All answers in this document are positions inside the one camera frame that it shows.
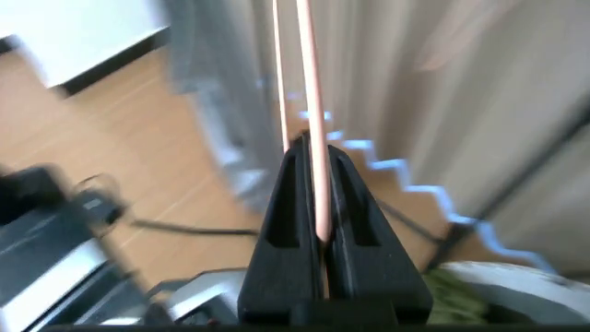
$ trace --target wall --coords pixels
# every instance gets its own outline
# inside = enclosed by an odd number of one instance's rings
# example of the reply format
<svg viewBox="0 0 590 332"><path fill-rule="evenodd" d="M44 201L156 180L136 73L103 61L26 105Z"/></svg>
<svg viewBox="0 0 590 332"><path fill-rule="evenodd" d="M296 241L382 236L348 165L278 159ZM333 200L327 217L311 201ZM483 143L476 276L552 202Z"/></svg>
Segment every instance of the wall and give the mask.
<svg viewBox="0 0 590 332"><path fill-rule="evenodd" d="M14 4L13 33L48 88L166 26L155 0L25 0Z"/></svg>

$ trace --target green object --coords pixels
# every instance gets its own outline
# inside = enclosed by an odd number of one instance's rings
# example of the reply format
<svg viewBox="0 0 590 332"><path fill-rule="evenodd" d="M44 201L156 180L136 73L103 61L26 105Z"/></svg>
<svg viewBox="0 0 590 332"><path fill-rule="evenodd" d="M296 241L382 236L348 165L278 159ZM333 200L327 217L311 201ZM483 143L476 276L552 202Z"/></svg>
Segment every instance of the green object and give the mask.
<svg viewBox="0 0 590 332"><path fill-rule="evenodd" d="M427 324L487 324L488 304L469 285L444 269L424 275L433 306Z"/></svg>

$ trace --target floor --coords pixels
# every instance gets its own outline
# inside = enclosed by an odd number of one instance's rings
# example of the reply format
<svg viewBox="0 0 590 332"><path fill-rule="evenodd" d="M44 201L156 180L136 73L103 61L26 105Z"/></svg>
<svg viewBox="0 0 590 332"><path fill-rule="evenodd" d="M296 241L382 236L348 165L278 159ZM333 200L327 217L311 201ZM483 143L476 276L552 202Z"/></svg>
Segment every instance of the floor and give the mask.
<svg viewBox="0 0 590 332"><path fill-rule="evenodd" d="M246 267L252 237L191 236L138 229L132 218L185 226L253 228L262 216L235 201L219 174L188 101L171 94L163 51L149 53L74 97L46 89L16 54L0 56L0 162L18 170L54 163L70 184L106 172L131 205L124 222L106 236L138 279L150 287L208 269ZM293 129L304 127L295 116ZM427 193L403 193L391 172L369 172L349 151L373 195L402 210L433 234L447 223ZM418 268L434 245L391 219ZM472 238L458 257L502 260Z"/></svg>

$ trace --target gray curtain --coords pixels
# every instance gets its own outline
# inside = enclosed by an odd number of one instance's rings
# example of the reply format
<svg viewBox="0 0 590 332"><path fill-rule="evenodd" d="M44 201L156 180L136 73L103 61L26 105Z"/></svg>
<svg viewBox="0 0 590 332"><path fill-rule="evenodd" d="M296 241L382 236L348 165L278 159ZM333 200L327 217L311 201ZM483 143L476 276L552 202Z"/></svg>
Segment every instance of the gray curtain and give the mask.
<svg viewBox="0 0 590 332"><path fill-rule="evenodd" d="M259 55L266 40L240 27L243 16L254 19L255 5L171 0L165 6L173 86L192 99L197 123L233 193L250 208L264 210L281 154L266 61Z"/></svg>

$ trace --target wooden stick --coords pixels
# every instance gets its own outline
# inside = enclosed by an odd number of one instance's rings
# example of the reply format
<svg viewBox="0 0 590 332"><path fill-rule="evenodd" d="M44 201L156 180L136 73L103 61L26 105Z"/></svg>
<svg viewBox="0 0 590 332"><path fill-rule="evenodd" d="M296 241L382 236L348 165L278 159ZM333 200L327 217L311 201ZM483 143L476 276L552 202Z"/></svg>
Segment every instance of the wooden stick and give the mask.
<svg viewBox="0 0 590 332"><path fill-rule="evenodd" d="M285 83L283 82L283 61L280 56L280 37L278 32L278 5L273 0L273 29L275 32L275 57L277 58L278 108L280 110L280 129L283 136L283 152L289 150L289 131L287 129L287 111L285 110Z"/></svg>
<svg viewBox="0 0 590 332"><path fill-rule="evenodd" d="M310 119L312 150L313 193L315 197L315 232L317 237L327 243L332 225L330 220L330 178L327 163L327 144L324 131L324 107L320 92L315 56L312 13L309 0L297 0L297 18L301 41L301 57L305 78L305 95Z"/></svg>

